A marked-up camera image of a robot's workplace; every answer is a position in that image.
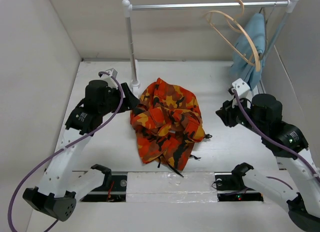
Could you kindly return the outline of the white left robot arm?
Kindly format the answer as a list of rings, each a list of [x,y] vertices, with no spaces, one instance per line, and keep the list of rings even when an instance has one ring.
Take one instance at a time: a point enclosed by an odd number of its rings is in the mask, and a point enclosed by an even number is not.
[[[66,221],[79,200],[92,190],[106,190],[111,186],[112,171],[95,164],[88,172],[70,183],[77,160],[94,136],[104,126],[103,117],[132,110],[139,103],[127,83],[91,80],[85,96],[70,113],[58,154],[50,160],[38,186],[26,188],[23,199],[31,207],[59,221]]]

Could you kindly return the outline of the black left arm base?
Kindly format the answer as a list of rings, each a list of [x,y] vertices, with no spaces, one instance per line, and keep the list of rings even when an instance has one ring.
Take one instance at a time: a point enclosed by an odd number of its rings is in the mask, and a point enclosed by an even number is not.
[[[81,202],[126,202],[127,174],[112,175],[108,185],[92,190]]]

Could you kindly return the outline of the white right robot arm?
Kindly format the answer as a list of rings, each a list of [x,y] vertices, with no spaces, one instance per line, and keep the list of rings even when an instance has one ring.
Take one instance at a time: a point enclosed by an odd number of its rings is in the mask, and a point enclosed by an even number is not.
[[[270,94],[258,94],[251,100],[235,96],[215,113],[225,126],[242,125],[261,137],[278,162],[290,174],[296,189],[289,190],[278,179],[269,178],[248,163],[235,166],[218,190],[253,189],[269,197],[288,213],[303,231],[319,231],[320,173],[309,144],[299,128],[282,120],[283,106]]]

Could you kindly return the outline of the orange camouflage trousers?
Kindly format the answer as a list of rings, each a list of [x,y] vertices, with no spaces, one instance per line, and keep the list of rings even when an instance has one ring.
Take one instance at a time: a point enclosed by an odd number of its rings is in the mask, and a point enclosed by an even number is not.
[[[158,161],[176,174],[184,170],[205,133],[197,98],[191,91],[158,78],[142,93],[130,114],[142,163]]]

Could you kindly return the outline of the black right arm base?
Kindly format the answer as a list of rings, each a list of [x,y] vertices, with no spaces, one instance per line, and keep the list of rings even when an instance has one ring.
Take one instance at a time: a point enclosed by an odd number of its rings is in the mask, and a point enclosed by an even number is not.
[[[261,193],[242,185],[230,172],[217,172],[214,177],[211,186],[217,191],[218,202],[264,202]]]

